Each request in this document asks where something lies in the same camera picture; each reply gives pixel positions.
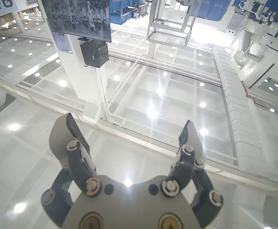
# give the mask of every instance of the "recessed light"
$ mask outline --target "recessed light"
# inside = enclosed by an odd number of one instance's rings
[[[119,75],[114,75],[114,80],[118,81],[120,79]]]
[[[9,126],[9,130],[12,130],[12,131],[16,131],[20,128],[20,125],[18,125],[17,123],[13,123]]]
[[[161,96],[163,95],[163,93],[164,93],[163,88],[162,88],[162,87],[159,87],[159,88],[157,89],[157,93],[158,93],[159,97],[161,97]]]
[[[205,102],[200,103],[200,107],[205,107],[207,104]]]
[[[208,134],[208,130],[205,129],[205,128],[202,128],[202,129],[200,129],[200,134],[203,135],[203,136],[205,136],[205,135]]]
[[[67,82],[64,81],[64,80],[61,80],[61,81],[59,82],[59,85],[62,86],[62,87],[64,87],[64,86],[67,85]]]
[[[127,186],[127,187],[131,186],[132,185],[132,181],[130,179],[125,179],[124,185]]]
[[[21,212],[24,211],[25,208],[26,208],[26,204],[25,203],[18,203],[14,207],[14,212],[15,213],[21,213]]]

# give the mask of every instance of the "television screen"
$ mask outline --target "television screen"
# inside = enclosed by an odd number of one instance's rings
[[[111,42],[109,0],[42,0],[53,32]]]

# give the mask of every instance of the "gray metal plate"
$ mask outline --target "gray metal plate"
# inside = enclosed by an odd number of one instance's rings
[[[87,197],[81,193],[67,215],[62,229],[77,229],[81,219],[90,212],[98,213],[104,229],[151,229],[159,227],[161,216],[166,213],[176,215],[183,228],[200,229],[199,223],[182,193],[174,198],[165,197],[160,184],[166,176],[157,176],[141,184],[126,187],[107,176],[97,176],[102,182],[102,191],[97,197]],[[104,193],[107,184],[114,186],[111,195]],[[150,184],[158,186],[158,194],[151,195]]]

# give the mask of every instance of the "sign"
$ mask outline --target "sign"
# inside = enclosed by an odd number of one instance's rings
[[[53,36],[57,49],[61,52],[67,52],[67,53],[72,54],[72,52],[70,52],[72,50],[71,50],[70,42],[68,40],[67,35],[64,33],[61,33],[61,32],[53,32],[50,26],[49,26],[49,29],[51,31],[51,34]]]
[[[17,11],[14,0],[0,0],[0,16]]]

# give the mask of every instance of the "black speaker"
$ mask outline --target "black speaker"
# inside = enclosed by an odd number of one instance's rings
[[[86,65],[100,68],[109,60],[108,47],[105,41],[86,41],[80,47]]]

